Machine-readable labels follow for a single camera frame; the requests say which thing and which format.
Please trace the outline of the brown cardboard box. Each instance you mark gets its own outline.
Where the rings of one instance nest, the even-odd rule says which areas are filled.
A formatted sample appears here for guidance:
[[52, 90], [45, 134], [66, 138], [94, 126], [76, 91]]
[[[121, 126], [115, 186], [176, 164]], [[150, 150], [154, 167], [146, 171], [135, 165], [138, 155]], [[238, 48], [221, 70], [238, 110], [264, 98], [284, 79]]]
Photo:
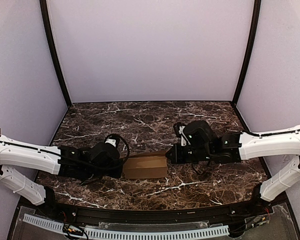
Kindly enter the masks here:
[[159, 179], [168, 176], [166, 150], [132, 155], [123, 164], [123, 176], [128, 180]]

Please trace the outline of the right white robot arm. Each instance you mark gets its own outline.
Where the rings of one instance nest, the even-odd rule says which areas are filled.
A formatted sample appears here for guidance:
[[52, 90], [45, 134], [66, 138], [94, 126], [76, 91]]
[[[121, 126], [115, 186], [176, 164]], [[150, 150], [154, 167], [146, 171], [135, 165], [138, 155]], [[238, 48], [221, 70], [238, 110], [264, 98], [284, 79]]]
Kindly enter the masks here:
[[239, 163], [253, 158], [292, 155], [276, 175], [254, 188], [254, 198], [271, 202], [300, 181], [300, 125], [268, 132], [240, 131], [218, 137], [204, 120], [173, 125], [180, 139], [165, 156], [172, 164]]

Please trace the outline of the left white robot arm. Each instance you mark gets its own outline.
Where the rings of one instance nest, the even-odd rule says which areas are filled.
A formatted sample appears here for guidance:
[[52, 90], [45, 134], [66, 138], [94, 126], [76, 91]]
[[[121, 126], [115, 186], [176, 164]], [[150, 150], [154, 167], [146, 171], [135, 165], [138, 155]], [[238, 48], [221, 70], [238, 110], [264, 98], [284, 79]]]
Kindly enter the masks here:
[[35, 206], [53, 204], [54, 191], [37, 184], [15, 167], [43, 171], [52, 175], [86, 182], [104, 176], [119, 179], [130, 153], [121, 157], [119, 144], [127, 142], [109, 134], [93, 147], [42, 146], [13, 140], [0, 129], [0, 184], [26, 198]]

